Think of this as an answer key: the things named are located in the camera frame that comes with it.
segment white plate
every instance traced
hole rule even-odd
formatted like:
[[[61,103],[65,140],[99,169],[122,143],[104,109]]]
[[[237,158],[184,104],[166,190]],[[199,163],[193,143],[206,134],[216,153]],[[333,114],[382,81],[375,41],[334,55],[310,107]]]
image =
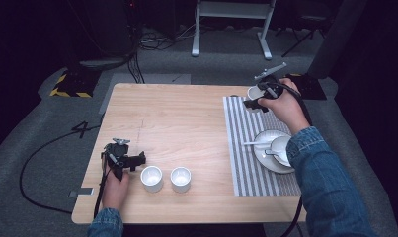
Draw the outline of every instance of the white plate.
[[[294,169],[282,165],[274,155],[266,155],[265,150],[270,149],[272,141],[279,136],[289,136],[287,133],[279,130],[265,130],[258,134],[254,141],[267,141],[267,144],[254,145],[254,154],[258,161],[265,166],[267,169],[280,174],[288,174],[294,172]]]

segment denim jacket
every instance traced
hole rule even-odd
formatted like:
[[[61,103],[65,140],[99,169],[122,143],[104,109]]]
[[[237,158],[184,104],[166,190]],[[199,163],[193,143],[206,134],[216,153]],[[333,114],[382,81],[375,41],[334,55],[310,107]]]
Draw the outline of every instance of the denim jacket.
[[[88,228],[88,236],[121,237],[123,225],[116,209],[102,209]]]
[[[287,144],[307,211],[310,236],[376,236],[353,181],[315,127],[299,131]],[[88,236],[121,236],[123,225],[115,209],[103,209]]]

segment small white cup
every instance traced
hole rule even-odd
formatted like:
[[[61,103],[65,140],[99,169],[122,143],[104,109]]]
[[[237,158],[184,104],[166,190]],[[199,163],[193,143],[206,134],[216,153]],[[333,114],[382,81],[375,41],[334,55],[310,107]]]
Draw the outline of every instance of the small white cup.
[[[185,193],[191,185],[192,173],[185,167],[177,167],[171,172],[172,188],[177,193]]]
[[[143,187],[151,193],[160,191],[164,185],[162,171],[156,166],[146,167],[140,174],[140,180],[143,183]]]
[[[248,101],[255,100],[255,99],[260,98],[262,96],[264,96],[264,91],[261,91],[260,88],[258,88],[257,86],[253,86],[253,87],[248,88],[248,93],[247,93],[247,100]],[[251,113],[257,113],[257,112],[260,111],[260,109],[252,110],[250,108],[247,108],[247,111],[251,112]]]
[[[253,86],[248,89],[247,96],[249,100],[255,100],[264,96],[264,91],[260,90],[260,88],[258,88],[257,86]]]

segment striped placemat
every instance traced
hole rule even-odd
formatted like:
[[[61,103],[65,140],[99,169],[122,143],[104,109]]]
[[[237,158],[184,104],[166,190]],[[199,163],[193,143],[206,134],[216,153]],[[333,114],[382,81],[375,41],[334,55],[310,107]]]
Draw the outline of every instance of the striped placemat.
[[[273,112],[250,113],[244,100],[244,97],[223,98],[235,196],[300,195],[294,173],[278,174],[267,169],[255,157],[253,146],[242,145],[244,141],[253,141],[264,130],[290,134]]]

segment hand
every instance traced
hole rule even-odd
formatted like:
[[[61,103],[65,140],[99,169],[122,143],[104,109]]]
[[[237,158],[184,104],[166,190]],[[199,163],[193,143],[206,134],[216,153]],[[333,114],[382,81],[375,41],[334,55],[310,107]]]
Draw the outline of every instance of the hand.
[[[287,85],[298,92],[296,85],[290,79],[282,78],[279,80],[281,84]],[[261,98],[258,100],[258,104],[271,109],[275,116],[288,126],[292,135],[310,126],[296,99],[285,89],[277,99]]]
[[[110,167],[109,164],[107,164],[106,174],[109,170]],[[103,192],[103,208],[114,208],[120,211],[127,197],[128,173],[122,172],[121,181],[116,178],[113,171],[110,171],[108,174]]]

